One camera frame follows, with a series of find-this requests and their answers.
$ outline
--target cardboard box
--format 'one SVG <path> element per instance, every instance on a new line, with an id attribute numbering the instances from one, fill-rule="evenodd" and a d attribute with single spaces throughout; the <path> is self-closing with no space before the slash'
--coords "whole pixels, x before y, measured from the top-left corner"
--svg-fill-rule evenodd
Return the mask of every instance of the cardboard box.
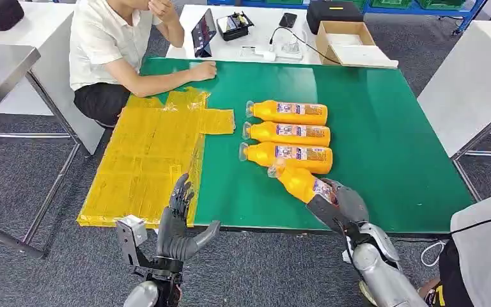
<path id="1" fill-rule="evenodd" d="M 317 50 L 324 55 L 319 55 L 323 65 L 374 68 L 398 66 L 398 61 L 387 58 L 375 45 L 363 22 L 321 21 L 316 45 Z"/>

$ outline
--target orange bottle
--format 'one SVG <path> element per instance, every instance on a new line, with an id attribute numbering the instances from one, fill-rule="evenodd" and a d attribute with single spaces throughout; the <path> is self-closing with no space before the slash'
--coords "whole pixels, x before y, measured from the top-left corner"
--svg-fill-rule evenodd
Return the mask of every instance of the orange bottle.
<path id="1" fill-rule="evenodd" d="M 320 195 L 336 203 L 336 193 L 329 184 L 317 179 L 307 169 L 291 168 L 278 160 L 268 169 L 268 176 L 276 177 L 292 196 L 309 203 L 315 195 Z"/>
<path id="2" fill-rule="evenodd" d="M 276 159 L 285 159 L 286 165 L 305 168 L 312 173 L 327 174 L 332 168 L 332 150 L 310 145 L 262 142 L 258 145 L 240 144 L 239 158 L 260 166 L 270 167 Z"/>
<path id="3" fill-rule="evenodd" d="M 245 122 L 242 129 L 242 137 L 244 139 L 256 139 L 261 142 L 271 141 L 328 147 L 330 129 L 324 126 L 293 125 L 290 123 L 263 122 L 251 125 Z"/>
<path id="4" fill-rule="evenodd" d="M 328 114 L 327 106 L 322 104 L 296 104 L 294 102 L 266 100 L 257 104 L 248 101 L 245 105 L 247 117 L 255 116 L 276 123 L 324 126 L 327 123 Z"/>

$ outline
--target floor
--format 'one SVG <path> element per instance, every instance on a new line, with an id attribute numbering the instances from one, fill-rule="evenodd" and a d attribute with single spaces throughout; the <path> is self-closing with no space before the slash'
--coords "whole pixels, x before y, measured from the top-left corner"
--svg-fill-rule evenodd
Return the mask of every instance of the floor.
<path id="1" fill-rule="evenodd" d="M 450 35 L 450 19 L 369 15 L 366 22 L 381 49 L 400 61 L 415 94 L 458 40 Z M 167 46 L 153 33 L 148 53 L 163 56 Z M 43 130 L 59 127 L 45 116 L 0 115 L 0 131 Z M 138 282 L 121 260 L 113 228 L 81 228 L 75 221 L 108 139 L 106 133 L 93 157 L 74 159 L 34 238 L 46 259 L 0 244 L 0 306 L 119 306 Z M 491 138 L 481 146 L 490 147 Z M 66 141 L 0 141 L 0 228 L 24 235 L 71 147 Z M 463 163 L 481 195 L 490 196 L 491 159 Z M 147 254 L 154 243 L 143 245 Z M 437 275 L 419 261 L 427 244 L 395 245 L 415 286 Z M 357 275 L 341 252 L 337 235 L 221 233 L 186 263 L 181 306 L 363 306 Z"/>

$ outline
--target yellow packing tape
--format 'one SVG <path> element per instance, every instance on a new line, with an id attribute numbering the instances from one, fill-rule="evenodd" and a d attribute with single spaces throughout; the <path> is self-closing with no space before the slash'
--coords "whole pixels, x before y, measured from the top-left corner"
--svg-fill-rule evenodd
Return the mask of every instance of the yellow packing tape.
<path id="1" fill-rule="evenodd" d="M 163 106 L 157 98 L 131 96 L 91 185 L 77 221 L 81 226 L 115 226 L 134 214 L 146 226 L 159 225 L 176 180 L 188 172 L 195 198 L 200 187 L 204 134 L 233 133 L 232 110 L 206 109 L 209 94 L 194 88 L 171 91 Z"/>

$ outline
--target white shirt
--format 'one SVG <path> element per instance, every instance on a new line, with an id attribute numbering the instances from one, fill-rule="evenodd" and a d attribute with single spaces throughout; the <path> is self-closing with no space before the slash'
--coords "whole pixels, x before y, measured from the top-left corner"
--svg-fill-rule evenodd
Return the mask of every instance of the white shirt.
<path id="1" fill-rule="evenodd" d="M 152 24 L 161 20 L 150 11 L 134 10 L 130 26 L 106 0 L 80 0 L 70 29 L 70 87 L 99 82 L 119 84 L 104 64 L 124 58 L 140 71 Z"/>
<path id="2" fill-rule="evenodd" d="M 453 215 L 451 231 L 491 219 L 491 197 Z M 475 307 L 491 307 L 491 223 L 453 235 L 460 272 Z"/>

